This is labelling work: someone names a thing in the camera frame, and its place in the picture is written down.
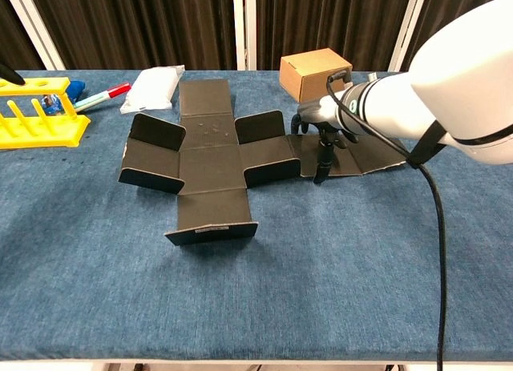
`robotic arm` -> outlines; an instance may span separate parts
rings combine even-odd
[[[444,130],[439,144],[483,163],[513,163],[511,22],[513,0],[488,2],[430,38],[408,72],[335,95],[351,113],[388,137],[421,139],[438,122]],[[321,145],[337,145],[333,135],[338,131],[353,142],[355,135],[367,133],[330,96],[301,104],[293,132],[298,124],[303,131],[315,125]]]

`yellow test tube rack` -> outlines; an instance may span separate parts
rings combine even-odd
[[[0,149],[77,147],[91,121],[75,112],[66,94],[68,85],[68,77],[25,79],[24,86],[0,79],[0,96],[57,95],[64,110],[64,114],[47,116],[39,101],[32,99],[37,116],[26,116],[14,101],[7,101],[15,117],[0,113]]]

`blue object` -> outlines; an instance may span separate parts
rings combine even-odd
[[[70,81],[70,85],[66,89],[66,93],[72,104],[77,102],[85,87],[86,83],[84,81]],[[41,106],[47,115],[53,115],[54,113],[63,111],[63,105],[57,95],[45,95],[41,99]]]
[[[100,92],[139,72],[67,73]],[[276,71],[182,79],[218,78],[235,116],[279,109],[289,129]],[[177,248],[176,197],[117,182],[122,102],[78,148],[0,152],[0,359],[434,361],[437,222],[419,172],[249,189],[255,238]],[[148,114],[178,122],[172,102]],[[427,166],[446,212],[445,358],[513,361],[513,166],[450,147]]]

